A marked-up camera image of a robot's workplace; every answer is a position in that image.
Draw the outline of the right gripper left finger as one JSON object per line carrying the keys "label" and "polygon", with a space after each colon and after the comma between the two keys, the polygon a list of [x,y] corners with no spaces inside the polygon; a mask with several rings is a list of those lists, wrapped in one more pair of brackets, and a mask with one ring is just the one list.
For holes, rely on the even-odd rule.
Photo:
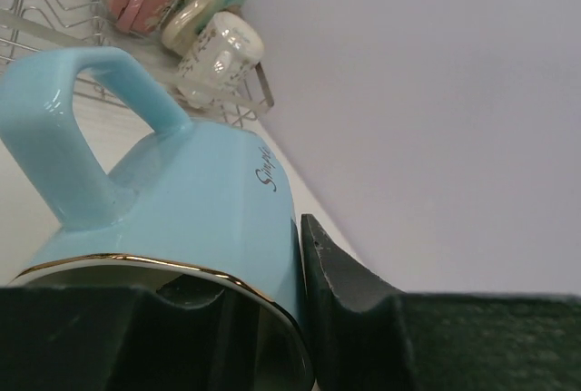
{"label": "right gripper left finger", "polygon": [[178,278],[1,292],[4,390],[310,390],[297,336],[230,288]]}

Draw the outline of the light blue mug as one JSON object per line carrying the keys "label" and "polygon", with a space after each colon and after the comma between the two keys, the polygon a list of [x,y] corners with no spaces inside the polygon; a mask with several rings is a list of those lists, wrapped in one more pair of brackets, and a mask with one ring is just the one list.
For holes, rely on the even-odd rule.
{"label": "light blue mug", "polygon": [[[90,74],[151,128],[105,171],[74,117]],[[1,79],[1,139],[59,220],[8,288],[129,286],[178,278],[233,289],[306,338],[291,187],[253,132],[196,120],[128,53],[76,47],[12,62]]]}

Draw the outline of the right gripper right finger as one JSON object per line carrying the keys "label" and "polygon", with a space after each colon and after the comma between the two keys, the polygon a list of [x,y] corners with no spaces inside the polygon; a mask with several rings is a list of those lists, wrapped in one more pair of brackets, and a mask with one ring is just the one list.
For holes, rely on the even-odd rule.
{"label": "right gripper right finger", "polygon": [[322,390],[577,390],[580,300],[411,293],[300,220],[310,346]]}

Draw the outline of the white mug orange inside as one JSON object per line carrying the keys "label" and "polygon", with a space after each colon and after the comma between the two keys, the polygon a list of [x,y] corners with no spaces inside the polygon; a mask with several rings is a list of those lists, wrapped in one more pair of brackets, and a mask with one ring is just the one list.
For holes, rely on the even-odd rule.
{"label": "white mug orange inside", "polygon": [[178,64],[177,74],[234,94],[264,52],[264,43],[254,28],[239,16],[222,11],[202,29]]}

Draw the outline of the beige ceramic mug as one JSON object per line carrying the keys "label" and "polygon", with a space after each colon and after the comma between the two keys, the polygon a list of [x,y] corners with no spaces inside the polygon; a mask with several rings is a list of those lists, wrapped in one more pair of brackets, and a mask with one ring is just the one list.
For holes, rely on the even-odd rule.
{"label": "beige ceramic mug", "polygon": [[220,11],[240,8],[246,0],[180,0],[162,26],[162,45],[184,55],[201,30]]}

